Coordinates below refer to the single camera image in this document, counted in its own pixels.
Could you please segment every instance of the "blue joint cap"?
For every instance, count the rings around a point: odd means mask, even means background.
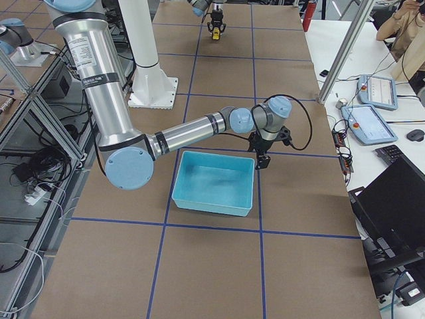
[[[0,41],[0,50],[2,50],[6,55],[9,55],[15,50],[15,48],[5,41]]]
[[[106,161],[106,177],[112,185],[133,190],[145,185],[153,174],[153,160],[143,148],[129,146],[115,151]]]
[[[0,25],[4,25],[5,27],[23,27],[24,22],[18,18],[9,18],[0,21]]]
[[[230,127],[236,133],[248,133],[254,127],[251,112],[246,108],[237,108],[230,113]]]
[[[96,0],[44,0],[44,2],[61,12],[76,13],[87,10],[95,4]]]
[[[288,118],[291,114],[292,104],[285,96],[275,96],[268,101],[269,108],[281,118]]]
[[[202,10],[200,10],[198,8],[192,8],[192,10],[193,10],[193,13],[195,15],[197,15],[198,17],[202,17],[204,15],[204,11],[202,11]]]

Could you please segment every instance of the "turquoise plastic container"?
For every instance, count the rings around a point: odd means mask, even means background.
[[[253,185],[252,158],[185,151],[171,198],[179,208],[247,216]]]

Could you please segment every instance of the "white connector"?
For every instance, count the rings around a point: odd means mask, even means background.
[[[40,200],[40,198],[42,198],[45,195],[45,193],[47,193],[47,191],[45,191],[40,186],[36,186],[34,188],[34,191],[31,194],[25,195],[24,200],[27,202],[28,205],[33,206],[37,203],[37,201]]]

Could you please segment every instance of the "black mouse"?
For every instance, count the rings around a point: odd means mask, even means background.
[[[410,141],[421,142],[424,140],[425,132],[422,130],[413,130],[407,133],[406,137]]]

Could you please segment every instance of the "person's arm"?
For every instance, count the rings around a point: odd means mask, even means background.
[[[417,13],[419,11],[420,4],[415,0],[406,0],[403,2],[401,8],[392,14],[391,18],[385,21],[378,30],[377,40],[384,41],[389,36],[397,32],[400,28],[398,22],[403,18],[409,11]]]

